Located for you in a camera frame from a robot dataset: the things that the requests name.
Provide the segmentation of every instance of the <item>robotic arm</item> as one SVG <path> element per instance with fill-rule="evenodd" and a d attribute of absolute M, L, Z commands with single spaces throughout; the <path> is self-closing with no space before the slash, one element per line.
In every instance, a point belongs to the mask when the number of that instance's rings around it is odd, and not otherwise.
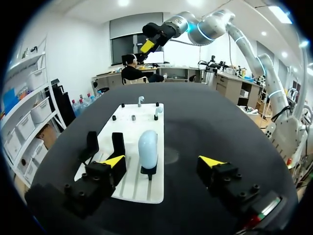
<path fill-rule="evenodd" d="M 292 115 L 272 60 L 267 54 L 254 55 L 246 36 L 231 23 L 234 18 L 235 15 L 225 9 L 213 12 L 202 21 L 198 21 L 190 12 L 181 12 L 166 20 L 161 26 L 149 23 L 142 29 L 144 35 L 149 38 L 141 48 L 142 60 L 150 52 L 156 51 L 159 46 L 164 46 L 170 39 L 177 38 L 184 32 L 187 32 L 190 41 L 198 46 L 211 44 L 223 34 L 229 33 L 244 54 L 253 74 L 266 76 L 266 87 L 274 121 L 267 129 L 267 136 L 289 167 L 294 167 L 304 152 L 313 153 L 313 136 L 309 137 L 306 147 L 309 129 Z"/>

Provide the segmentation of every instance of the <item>white board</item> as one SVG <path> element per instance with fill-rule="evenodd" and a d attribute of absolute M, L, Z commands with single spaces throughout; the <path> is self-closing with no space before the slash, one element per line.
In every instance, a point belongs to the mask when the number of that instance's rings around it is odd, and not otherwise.
<path fill-rule="evenodd" d="M 95 154 L 93 161 L 105 161 L 113 153 L 112 133 L 122 132 L 125 144 L 125 157 L 127 172 L 117 185 L 113 198 L 139 202 L 158 204 L 164 198 L 164 105 L 159 104 L 163 109 L 158 114 L 158 120 L 154 120 L 156 104 L 137 104 L 119 106 L 112 118 L 108 120 L 102 131 L 98 135 L 99 152 Z M 157 133 L 157 169 L 152 180 L 148 180 L 148 175 L 140 173 L 141 165 L 139 163 L 138 141 L 143 132 L 154 130 Z M 81 178 L 85 172 L 83 164 L 79 167 L 74 180 Z"/>

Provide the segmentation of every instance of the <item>person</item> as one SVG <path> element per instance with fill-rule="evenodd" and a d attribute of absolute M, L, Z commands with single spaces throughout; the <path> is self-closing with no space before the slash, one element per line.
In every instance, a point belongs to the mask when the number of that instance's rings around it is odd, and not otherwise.
<path fill-rule="evenodd" d="M 129 54 L 125 57 L 126 67 L 122 70 L 122 79 L 136 80 L 145 77 L 145 74 L 136 69 L 138 62 L 134 54 Z M 159 74 L 153 74 L 148 78 L 149 83 L 151 82 L 164 82 L 167 78 L 167 74 L 164 76 Z"/>

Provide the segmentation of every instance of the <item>red light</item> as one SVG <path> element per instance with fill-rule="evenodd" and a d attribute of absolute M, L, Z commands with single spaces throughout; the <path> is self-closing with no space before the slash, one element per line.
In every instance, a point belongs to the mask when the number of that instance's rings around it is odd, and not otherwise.
<path fill-rule="evenodd" d="M 244 226 L 244 229 L 247 228 L 254 228 L 255 226 L 258 225 L 258 223 L 260 223 L 260 221 L 262 220 L 262 218 L 260 218 L 258 215 L 254 215 L 250 221 Z"/>
<path fill-rule="evenodd" d="M 290 165 L 292 163 L 292 159 L 291 158 L 288 158 L 287 160 L 287 165 Z"/>

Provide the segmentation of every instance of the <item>water bottle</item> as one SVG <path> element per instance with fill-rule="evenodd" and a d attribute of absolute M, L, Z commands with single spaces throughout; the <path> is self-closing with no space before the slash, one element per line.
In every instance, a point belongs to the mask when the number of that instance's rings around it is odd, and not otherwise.
<path fill-rule="evenodd" d="M 83 102 L 83 99 L 79 100 L 79 111 L 82 113 L 87 108 L 87 105 Z"/>
<path fill-rule="evenodd" d="M 102 93 L 101 91 L 98 91 L 96 99 L 100 98 L 100 96 L 102 96 Z"/>
<path fill-rule="evenodd" d="M 87 104 L 87 105 L 91 105 L 92 104 L 92 100 L 90 98 L 90 93 L 87 94 L 87 98 L 86 100 L 84 100 L 84 102 Z"/>
<path fill-rule="evenodd" d="M 93 103 L 96 99 L 94 98 L 94 96 L 90 96 L 91 102 Z"/>
<path fill-rule="evenodd" d="M 79 98 L 83 101 L 84 104 L 86 104 L 87 106 L 89 105 L 88 100 L 85 97 L 83 97 L 82 94 L 79 95 Z"/>
<path fill-rule="evenodd" d="M 75 116 L 78 117 L 80 115 L 80 107 L 79 107 L 79 104 L 75 103 L 75 100 L 72 100 L 72 108 L 73 108 L 73 111 L 75 113 Z"/>

